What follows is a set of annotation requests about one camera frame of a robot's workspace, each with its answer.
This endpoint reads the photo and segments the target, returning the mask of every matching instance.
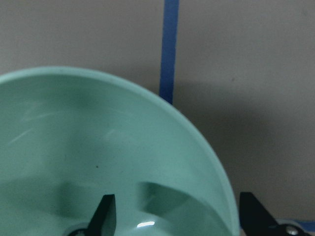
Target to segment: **gray wall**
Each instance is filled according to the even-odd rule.
[[[0,73],[71,65],[158,92],[162,0],[0,2]],[[315,219],[315,2],[181,0],[174,106],[236,196]]]

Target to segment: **blue surface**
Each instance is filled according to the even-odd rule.
[[[315,221],[299,221],[295,220],[296,223],[302,226],[307,232],[315,232]]]
[[[178,9],[179,0],[164,1],[159,95],[170,104],[173,103]]]

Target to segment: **plastic bowl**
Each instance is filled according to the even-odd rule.
[[[215,153],[151,92],[40,67],[0,77],[0,111],[0,235],[66,235],[104,194],[115,194],[116,236],[239,235]]]

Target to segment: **bowl rim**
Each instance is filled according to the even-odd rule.
[[[233,236],[239,235],[239,220],[238,220],[238,210],[236,207],[236,202],[234,198],[234,193],[229,182],[228,176],[219,161],[217,155],[211,148],[208,141],[203,137],[200,131],[174,106],[170,105],[164,99],[160,98],[153,92],[143,88],[133,82],[130,82],[121,77],[98,71],[92,69],[85,69],[79,67],[70,67],[70,66],[42,66],[34,67],[28,69],[17,70],[9,72],[3,75],[0,75],[0,86],[21,79],[26,79],[33,76],[47,76],[47,75],[67,75],[67,76],[76,76],[76,77],[85,77],[89,79],[99,80],[106,82],[120,88],[126,89],[130,92],[140,95],[144,99],[147,99],[149,102],[156,105],[158,108],[167,112],[173,119],[180,123],[182,127],[187,129],[187,131],[193,136],[193,138],[200,144],[205,153],[208,153],[208,157],[214,156],[211,158],[211,162],[215,165],[216,171],[218,173],[218,179],[222,185],[225,196],[228,201],[228,209],[230,213],[230,230]]]

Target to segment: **blue tape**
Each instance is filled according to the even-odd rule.
[[[315,232],[315,222],[314,221],[300,221],[295,220],[296,223],[302,226],[306,232]]]
[[[159,95],[173,103],[179,0],[164,1]]]

